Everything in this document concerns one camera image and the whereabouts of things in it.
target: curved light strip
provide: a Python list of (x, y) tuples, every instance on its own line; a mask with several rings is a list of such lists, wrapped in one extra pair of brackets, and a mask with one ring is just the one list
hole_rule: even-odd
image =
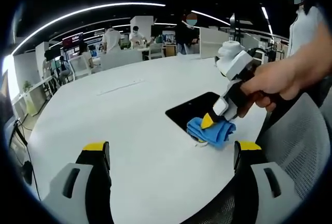
[(177, 25), (176, 23), (155, 23), (156, 25)]
[(53, 41), (54, 39), (57, 39), (58, 37), (63, 36), (65, 34), (69, 33), (69, 32), (72, 32), (72, 31), (75, 31), (75, 30), (79, 30), (79, 29), (87, 27), (87, 26), (91, 26), (91, 25), (94, 25), (94, 24), (97, 24), (97, 23), (105, 23), (105, 22), (108, 22), (108, 21), (123, 20), (123, 19), (130, 19), (130, 18), (114, 18), (114, 19), (107, 19), (107, 20), (103, 20), (103, 21), (99, 21), (99, 22), (89, 23), (89, 24), (80, 26), (78, 28), (72, 29), (70, 31), (67, 31), (65, 33), (61, 33), (60, 35), (57, 35), (57, 36), (53, 37), (50, 41)]
[(102, 30), (104, 30), (104, 29), (105, 29), (105, 28), (101, 28), (101, 29), (97, 29), (97, 30), (94, 30), (94, 31), (84, 32), (83, 35), (88, 34), (88, 33), (92, 33), (92, 32), (96, 32), (96, 31), (102, 31)]
[(42, 27), (40, 27), (39, 29), (35, 30), (33, 33), (31, 33), (26, 39), (24, 39), (20, 44), (17, 45), (17, 47), (13, 50), (13, 52), (11, 53), (11, 55), (14, 55), (19, 48), (21, 48), (23, 46), (23, 44), (25, 44), (27, 41), (29, 41), (33, 36), (35, 36), (37, 33), (39, 33), (40, 31), (42, 31), (43, 29), (47, 28), (48, 26), (59, 22), (62, 19), (71, 17), (73, 15), (85, 12), (85, 11), (89, 11), (89, 10), (95, 10), (95, 9), (100, 9), (100, 8), (105, 8), (105, 7), (111, 7), (111, 6), (122, 6), (122, 5), (150, 5), (150, 6), (165, 6), (163, 4), (155, 4), (155, 3), (136, 3), (136, 2), (129, 2), (129, 3), (114, 3), (114, 4), (106, 4), (106, 5), (97, 5), (97, 6), (93, 6), (93, 7), (89, 7), (89, 8), (85, 8), (85, 9), (81, 9), (81, 10), (77, 10), (74, 11), (72, 13), (69, 13), (67, 15), (63, 15), (62, 17), (59, 17), (57, 19), (54, 19), (53, 21), (43, 25)]
[(225, 21), (223, 21), (223, 20), (220, 20), (220, 19), (218, 19), (218, 18), (212, 17), (212, 16), (210, 16), (210, 15), (208, 15), (208, 14), (204, 14), (204, 13), (201, 13), (201, 12), (199, 12), (199, 11), (195, 11), (195, 10), (192, 10), (191, 12), (192, 12), (192, 13), (199, 14), (199, 15), (202, 15), (202, 16), (206, 16), (206, 17), (208, 17), (208, 18), (212, 18), (212, 19), (217, 20), (217, 21), (219, 21), (219, 22), (221, 22), (221, 23), (224, 23), (224, 24), (226, 24), (226, 25), (230, 25), (230, 23), (227, 23), (227, 22), (225, 22)]
[(49, 49), (51, 49), (51, 48), (53, 48), (54, 46), (59, 45), (59, 44), (61, 44), (61, 43), (62, 43), (62, 41), (60, 41), (60, 42), (58, 42), (58, 43), (56, 43), (56, 44), (50, 46)]
[(104, 35), (104, 34), (101, 34), (101, 35), (98, 35), (98, 36), (91, 36), (91, 37), (85, 38), (83, 41), (90, 40), (90, 39), (94, 39), (94, 38), (100, 38), (100, 37), (103, 36), (103, 35)]
[(123, 25), (115, 25), (113, 26), (113, 28), (117, 28), (117, 27), (126, 27), (126, 26), (130, 26), (131, 24), (123, 24)]

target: person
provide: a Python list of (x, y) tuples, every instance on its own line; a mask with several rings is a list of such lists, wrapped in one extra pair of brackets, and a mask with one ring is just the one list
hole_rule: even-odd
[[(323, 21), (323, 15), (317, 8), (315, 0), (291, 0), (292, 4), (299, 5), (297, 18), (289, 28), (289, 45), (286, 58), (293, 55), (305, 44), (311, 42), (317, 31), (318, 25)], [(323, 104), (328, 90), (332, 85), (331, 77), (323, 78), (315, 84), (301, 89), (297, 97), (280, 103), (270, 116), (270, 124), (277, 122), (299, 99), (302, 93), (308, 93), (315, 104), (320, 107)]]
[(88, 66), (91, 68), (91, 72), (94, 74), (94, 73), (97, 73), (99, 72), (101, 69), (96, 66), (94, 63), (93, 63), (93, 60), (92, 60), (92, 55), (91, 53), (88, 51), (88, 45), (86, 43), (80, 43), (79, 44), (79, 54), (78, 55), (81, 55), (83, 56), (83, 58), (85, 59), (85, 61), (87, 62)]
[(66, 84), (66, 78), (72, 74), (72, 70), (69, 66), (69, 63), (67, 61), (64, 60), (63, 55), (60, 56), (60, 73), (59, 73), (59, 78), (61, 81), (62, 85)]
[(130, 33), (130, 35), (129, 35), (129, 41), (131, 43), (131, 48), (134, 49), (134, 48), (138, 48), (139, 46), (141, 46), (147, 40), (146, 40), (145, 36), (143, 36), (139, 32), (139, 27), (134, 26), (133, 32)]
[[(52, 70), (52, 63), (51, 60), (54, 58), (53, 53), (51, 50), (46, 50), (44, 53), (44, 57), (45, 59), (43, 60), (43, 64), (42, 64), (42, 70), (43, 70), (43, 79), (47, 79), (50, 76), (54, 75), (54, 71)], [(53, 94), (56, 93), (57, 91), (57, 82), (55, 77), (53, 77), (51, 79), (51, 83), (50, 85), (50, 90)]]
[(53, 59), (52, 51), (46, 50), (44, 53), (45, 59), (43, 60), (42, 70), (43, 70), (43, 79), (46, 79), (52, 75), (52, 64), (51, 60)]
[(309, 43), (317, 30), (318, 24), (323, 21), (323, 15), (317, 8), (314, 0), (299, 0), (297, 17), (289, 28), (289, 45), (286, 57), (295, 54), (304, 44)]
[(197, 33), (194, 29), (194, 26), (188, 24), (186, 20), (187, 20), (187, 15), (184, 13), (181, 16), (180, 22), (177, 23), (175, 29), (177, 52), (180, 54), (193, 53), (191, 45), (196, 44), (198, 42)]
[(276, 103), (260, 91), (279, 93), (285, 100), (294, 99), (300, 90), (322, 80), (332, 72), (332, 36), (324, 22), (318, 25), (314, 39), (289, 59), (264, 64), (255, 72), (255, 76), (241, 86), (241, 90), (250, 95), (244, 108), (239, 109), (239, 117), (244, 117), (250, 107), (256, 103), (272, 112)]
[(103, 52), (109, 53), (111, 51), (121, 51), (120, 40), (120, 32), (110, 26), (102, 38)]

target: white partition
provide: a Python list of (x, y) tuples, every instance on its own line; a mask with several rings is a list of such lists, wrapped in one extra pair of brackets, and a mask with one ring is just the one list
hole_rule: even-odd
[(226, 32), (200, 28), (200, 55), (201, 58), (209, 58), (218, 55), (219, 48), (228, 41), (229, 34)]
[(134, 50), (111, 51), (100, 57), (102, 70), (142, 62), (142, 53)]

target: white table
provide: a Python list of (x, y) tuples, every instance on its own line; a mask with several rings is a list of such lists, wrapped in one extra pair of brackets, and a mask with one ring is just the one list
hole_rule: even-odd
[(266, 111), (253, 106), (244, 119), (236, 119), (237, 131), (223, 150), (195, 147), (165, 111), (226, 89), (214, 58), (197, 57), (134, 63), (62, 86), (29, 140), (41, 198), (84, 145), (105, 140), (116, 224), (178, 224), (208, 204), (233, 177), (233, 142), (255, 141)]
[(38, 82), (37, 84), (33, 85), (29, 90), (25, 93), (23, 93), (23, 97), (26, 103), (26, 106), (28, 108), (28, 113), (31, 116), (35, 116), (39, 113), (40, 109), (44, 105), (46, 101), (46, 95), (44, 92), (43, 84), (47, 84), (48, 88), (50, 89), (50, 83), (53, 79), (53, 76), (49, 76), (48, 78)]

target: person's arm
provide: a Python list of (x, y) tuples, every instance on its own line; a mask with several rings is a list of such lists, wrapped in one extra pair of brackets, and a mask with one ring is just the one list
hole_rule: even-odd
[(141, 39), (143, 40), (143, 42), (147, 42), (147, 39), (145, 38), (145, 36), (143, 36), (141, 33), (139, 33)]
[(118, 44), (121, 47), (121, 34), (120, 34), (120, 32), (118, 32), (118, 38), (119, 38)]
[(107, 41), (106, 41), (106, 32), (105, 34), (103, 35), (103, 38), (102, 38), (102, 45), (103, 45), (103, 52), (106, 53), (106, 50), (107, 50)]
[(90, 52), (85, 52), (84, 55), (85, 55), (85, 59), (86, 59), (86, 61), (88, 61), (88, 65), (89, 65), (89, 67), (90, 67), (90, 68), (93, 68), (93, 67), (94, 67), (94, 64), (93, 64), (93, 60), (92, 60), (92, 55), (91, 55), (91, 53), (90, 53)]
[(289, 59), (260, 66), (255, 77), (242, 85), (242, 91), (252, 95), (252, 100), (244, 109), (240, 109), (239, 116), (243, 117), (254, 102), (267, 111), (275, 109), (275, 103), (258, 91), (279, 93), (283, 99), (291, 100), (301, 89), (315, 84), (331, 72), (332, 36), (321, 22), (313, 41), (303, 45)]
[(65, 66), (66, 70), (69, 70), (69, 71), (72, 70), (71, 67), (70, 67), (70, 65), (69, 65), (69, 62), (65, 61), (64, 62), (64, 66)]

